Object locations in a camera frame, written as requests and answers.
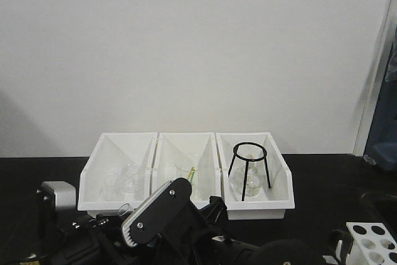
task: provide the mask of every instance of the silver metal part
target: silver metal part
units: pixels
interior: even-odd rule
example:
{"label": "silver metal part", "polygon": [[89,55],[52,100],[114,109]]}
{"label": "silver metal part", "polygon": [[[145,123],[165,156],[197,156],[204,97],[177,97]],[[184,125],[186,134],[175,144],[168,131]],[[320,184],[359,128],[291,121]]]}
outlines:
{"label": "silver metal part", "polygon": [[154,193],[150,195],[127,219],[122,223],[122,233],[125,243],[133,248],[138,245],[135,241],[133,241],[133,235],[130,234],[130,227],[132,223],[146,210],[146,208],[152,204],[154,200],[158,198],[158,196],[165,191],[167,187],[172,183],[172,181],[168,181],[164,183],[161,187],[159,187]]}
{"label": "silver metal part", "polygon": [[71,184],[64,181],[45,181],[41,187],[54,195],[56,211],[76,207],[76,189]]}

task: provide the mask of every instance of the black mount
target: black mount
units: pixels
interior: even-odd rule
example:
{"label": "black mount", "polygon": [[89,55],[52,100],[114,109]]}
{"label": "black mount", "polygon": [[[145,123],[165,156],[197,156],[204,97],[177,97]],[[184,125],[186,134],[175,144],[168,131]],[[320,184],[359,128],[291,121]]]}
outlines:
{"label": "black mount", "polygon": [[[243,156],[238,154],[238,148],[241,145],[252,145],[252,146],[259,147],[262,150],[262,152],[263,152],[263,156],[261,156],[259,158],[245,158],[245,157],[243,157]],[[269,168],[267,167],[267,159],[266,159],[267,151],[262,145],[257,144],[257,143],[253,143],[253,142],[241,142],[241,143],[238,143],[237,145],[235,145],[233,147],[233,158],[231,159],[231,164],[230,164],[230,167],[229,167],[228,176],[230,176],[231,168],[233,167],[233,163],[234,163],[234,160],[236,159],[236,156],[239,159],[241,159],[241,160],[246,162],[246,169],[245,169],[245,173],[244,173],[243,194],[241,195],[241,200],[242,201],[244,201],[244,198],[246,196],[246,184],[247,184],[247,176],[248,176],[248,167],[249,167],[249,163],[250,162],[252,162],[252,163],[254,163],[256,161],[264,161],[265,162],[267,185],[269,186],[269,189],[272,188],[272,186],[270,184],[270,178],[269,178]]]}

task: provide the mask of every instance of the white door frame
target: white door frame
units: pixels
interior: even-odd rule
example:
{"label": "white door frame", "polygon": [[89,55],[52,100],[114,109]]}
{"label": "white door frame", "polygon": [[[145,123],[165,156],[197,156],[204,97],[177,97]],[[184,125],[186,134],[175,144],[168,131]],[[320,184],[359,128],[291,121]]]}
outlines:
{"label": "white door frame", "polygon": [[378,49],[374,59],[373,67],[367,83],[367,96],[361,116],[359,131],[355,139],[353,154],[362,156],[365,144],[371,128],[373,113],[377,106],[380,87],[387,67],[387,62],[396,32],[397,0],[390,0],[390,5],[380,30],[380,38],[376,44]]}

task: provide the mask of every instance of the screw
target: screw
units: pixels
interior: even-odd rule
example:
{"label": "screw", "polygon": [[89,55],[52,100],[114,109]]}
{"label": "screw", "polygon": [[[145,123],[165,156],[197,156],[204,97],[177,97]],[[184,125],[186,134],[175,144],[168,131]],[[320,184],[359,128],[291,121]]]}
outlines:
{"label": "screw", "polygon": [[98,226],[101,226],[101,225],[107,223],[108,221],[109,221],[109,220],[108,220],[107,218],[103,218],[102,220],[99,220],[99,221],[98,221]]}

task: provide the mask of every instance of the glass beaker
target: glass beaker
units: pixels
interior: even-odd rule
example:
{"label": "glass beaker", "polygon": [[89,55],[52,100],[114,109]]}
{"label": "glass beaker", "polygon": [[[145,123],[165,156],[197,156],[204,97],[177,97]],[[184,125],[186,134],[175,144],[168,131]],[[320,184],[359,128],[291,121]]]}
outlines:
{"label": "glass beaker", "polygon": [[192,195],[190,196],[191,200],[202,200],[201,196],[201,185],[199,183],[199,171],[201,156],[192,153],[186,155],[178,155],[174,158],[174,164],[177,169],[176,175],[177,177],[183,177],[187,179],[192,185]]}

